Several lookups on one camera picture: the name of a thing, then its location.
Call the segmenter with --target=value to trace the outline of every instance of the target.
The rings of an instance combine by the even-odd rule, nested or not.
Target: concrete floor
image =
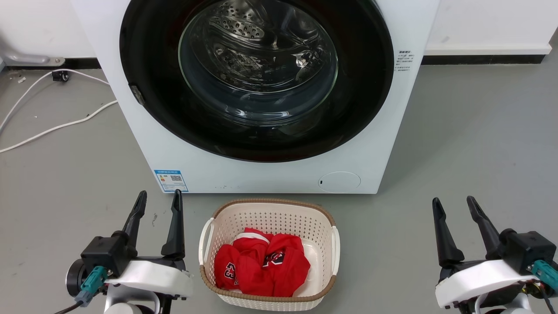
[[[42,73],[21,73],[27,78],[21,84],[18,74],[0,74],[0,117]],[[433,197],[441,198],[467,259],[484,256],[467,195],[498,230],[537,230],[558,243],[557,87],[558,50],[542,65],[421,68],[377,195],[281,196],[323,205],[341,235],[338,280],[309,313],[457,313],[439,309],[434,296]],[[2,132],[0,148],[112,100],[107,86],[76,75],[66,84],[44,81]],[[157,255],[171,196],[161,193],[118,106],[0,154],[2,312],[53,313],[73,304],[64,286],[69,265],[94,236],[122,227],[143,189],[147,212],[137,247]],[[204,222],[237,197],[243,196],[184,197],[195,297],[173,303],[172,313],[257,313],[224,303],[197,273]],[[547,312],[543,302],[532,304]],[[103,305],[99,296],[75,313],[101,313]]]

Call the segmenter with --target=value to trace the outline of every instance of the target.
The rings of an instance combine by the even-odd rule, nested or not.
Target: basket handle
[[[331,265],[331,272],[333,275],[337,276],[337,271],[339,270],[339,260],[341,259],[341,240],[339,238],[339,231],[337,227],[333,226],[331,235],[331,247],[333,248],[333,258],[335,261]]]
[[[205,262],[208,260],[208,247],[209,247],[209,243],[211,242],[211,237],[213,236],[213,220],[214,218],[210,218],[206,223],[205,226],[203,228],[203,230],[201,231],[201,236],[200,236],[200,244],[198,246],[198,261],[200,262],[200,266],[204,265]],[[204,239],[205,236],[207,235],[209,230],[209,236],[208,236],[208,240],[207,243],[205,243],[204,246]]]

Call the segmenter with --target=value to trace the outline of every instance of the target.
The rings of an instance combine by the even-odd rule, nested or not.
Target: washing machine
[[[165,193],[377,193],[438,5],[73,0]]]

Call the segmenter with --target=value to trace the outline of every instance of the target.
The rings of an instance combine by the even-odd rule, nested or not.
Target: black baseboard
[[[545,55],[424,56],[422,65],[541,64]]]
[[[61,66],[6,66],[8,70],[56,70],[56,69],[71,69],[71,70],[88,70],[100,69],[101,65],[97,58],[67,58]]]
[[[461,55],[424,56],[422,65],[473,65],[473,64],[540,64],[545,55]],[[97,58],[68,58],[58,66],[7,66],[8,70],[72,70],[100,69]]]

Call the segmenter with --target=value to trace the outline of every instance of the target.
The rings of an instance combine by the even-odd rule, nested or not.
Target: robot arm
[[[94,295],[107,296],[105,314],[168,314],[173,300],[192,296],[193,281],[184,263],[184,215],[182,195],[176,190],[172,200],[172,220],[162,256],[138,257],[136,250],[140,219],[145,213],[147,192],[140,192],[122,231],[111,237],[95,237],[66,275],[68,293],[81,306],[87,306]],[[102,281],[86,290],[90,274],[101,269]],[[152,301],[153,308],[130,301]]]
[[[483,307],[506,309],[489,313],[532,314],[527,295],[544,298],[557,294],[558,272],[552,261],[556,245],[536,231],[518,234],[506,229],[500,234],[474,197],[467,197],[473,220],[486,247],[486,260],[464,261],[455,246],[446,214],[438,198],[432,201],[438,261],[442,270],[436,286],[438,305],[458,308],[462,314],[481,314]]]

